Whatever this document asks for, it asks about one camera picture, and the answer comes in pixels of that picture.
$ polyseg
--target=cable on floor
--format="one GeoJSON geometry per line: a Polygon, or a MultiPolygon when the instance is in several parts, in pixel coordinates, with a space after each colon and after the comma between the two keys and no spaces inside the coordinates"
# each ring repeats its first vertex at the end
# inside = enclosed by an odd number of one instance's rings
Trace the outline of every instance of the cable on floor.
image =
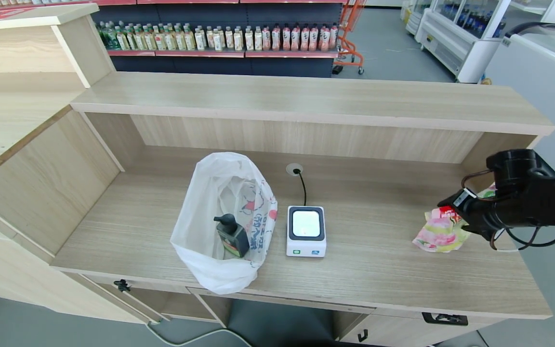
{"type": "Polygon", "coordinates": [[[478,337],[481,338],[481,340],[483,340],[483,343],[485,343],[485,345],[487,347],[489,347],[489,345],[487,344],[487,341],[485,341],[485,338],[483,338],[483,335],[477,330],[476,333],[478,334],[478,337]]]}
{"type": "Polygon", "coordinates": [[[304,206],[308,206],[308,191],[305,189],[304,177],[301,176],[301,171],[299,169],[294,169],[293,172],[301,178],[301,185],[304,187],[304,206]]]}
{"type": "Polygon", "coordinates": [[[218,330],[214,330],[214,331],[212,331],[212,332],[208,332],[208,333],[206,333],[206,334],[202,334],[201,336],[197,336],[197,337],[195,337],[195,338],[192,338],[192,340],[187,340],[187,341],[182,342],[182,343],[174,343],[174,342],[168,341],[167,339],[163,338],[158,332],[156,332],[156,330],[154,330],[154,329],[151,327],[151,323],[148,323],[148,324],[146,325],[146,327],[147,327],[147,329],[149,329],[149,331],[150,331],[152,334],[154,334],[154,335],[156,336],[156,338],[159,338],[163,343],[165,343],[165,344],[167,344],[167,345],[169,345],[169,346],[174,346],[174,347],[180,347],[180,346],[189,345],[190,343],[195,342],[195,341],[198,341],[198,340],[200,340],[201,338],[205,338],[205,337],[207,337],[207,336],[209,336],[209,335],[217,334],[217,333],[221,333],[221,332],[227,332],[227,333],[229,333],[229,334],[232,334],[232,335],[234,335],[234,336],[237,336],[237,338],[239,338],[241,341],[243,341],[243,343],[245,343],[245,345],[247,345],[247,347],[252,347],[252,345],[250,345],[250,343],[249,343],[248,341],[245,341],[245,338],[243,338],[241,335],[239,335],[238,333],[234,332],[233,330],[228,330],[228,329],[218,329],[218,330]]]}

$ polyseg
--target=refrigerator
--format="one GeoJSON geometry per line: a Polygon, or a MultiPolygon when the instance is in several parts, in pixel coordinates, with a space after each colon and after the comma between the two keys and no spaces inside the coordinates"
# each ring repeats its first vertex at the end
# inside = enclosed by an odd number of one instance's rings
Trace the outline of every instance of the refrigerator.
{"type": "MultiPolygon", "coordinates": [[[[530,23],[509,30],[482,84],[510,86],[555,125],[555,24],[530,23]]],[[[555,167],[555,131],[534,150],[555,167]]]]}

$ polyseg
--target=red shelf edge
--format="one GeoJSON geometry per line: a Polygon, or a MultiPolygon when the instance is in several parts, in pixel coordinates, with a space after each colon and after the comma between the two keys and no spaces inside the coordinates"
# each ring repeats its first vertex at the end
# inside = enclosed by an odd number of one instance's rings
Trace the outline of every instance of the red shelf edge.
{"type": "Polygon", "coordinates": [[[240,0],[242,4],[273,4],[273,3],[339,3],[345,4],[348,0],[240,0]]]}
{"type": "Polygon", "coordinates": [[[162,57],[243,58],[244,51],[156,51],[162,57]]]}
{"type": "Polygon", "coordinates": [[[16,9],[30,9],[31,7],[42,7],[44,4],[16,4],[9,6],[0,6],[0,11],[4,10],[16,10],[16,9]]]}
{"type": "Polygon", "coordinates": [[[107,50],[108,55],[111,57],[153,57],[156,55],[155,51],[113,51],[107,50]]]}
{"type": "Polygon", "coordinates": [[[239,0],[137,0],[137,4],[238,4],[239,0]]]}
{"type": "Polygon", "coordinates": [[[337,58],[337,51],[245,51],[248,58],[337,58]]]}

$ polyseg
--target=plastic shopping bag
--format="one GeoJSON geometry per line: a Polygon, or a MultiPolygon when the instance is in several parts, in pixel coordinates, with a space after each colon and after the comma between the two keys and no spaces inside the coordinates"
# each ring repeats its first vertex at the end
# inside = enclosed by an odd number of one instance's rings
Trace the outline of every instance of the plastic shopping bag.
{"type": "Polygon", "coordinates": [[[246,156],[212,153],[196,164],[170,242],[200,285],[216,294],[239,292],[256,279],[269,249],[278,203],[246,156]],[[233,214],[250,244],[244,258],[226,252],[215,216],[233,214]]]}

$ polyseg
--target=gray floor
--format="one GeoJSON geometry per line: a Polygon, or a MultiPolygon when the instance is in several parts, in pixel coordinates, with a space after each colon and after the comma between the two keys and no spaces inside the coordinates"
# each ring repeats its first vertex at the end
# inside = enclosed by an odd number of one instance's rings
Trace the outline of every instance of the gray floor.
{"type": "MultiPolygon", "coordinates": [[[[405,30],[399,11],[365,9],[352,40],[366,62],[365,73],[344,67],[341,79],[382,79],[452,82],[454,77],[405,30]]],[[[255,347],[292,346],[293,341],[331,339],[330,312],[301,307],[237,301],[229,328],[255,347]]],[[[218,329],[218,325],[188,320],[161,323],[164,337],[181,342],[218,329]]],[[[0,299],[0,347],[163,347],[142,325],[57,314],[43,307],[0,299]]],[[[242,347],[233,336],[219,334],[190,347],[242,347]]],[[[442,347],[484,346],[475,332],[446,341],[442,347]]],[[[502,347],[502,341],[494,347],[502,347]]]]}

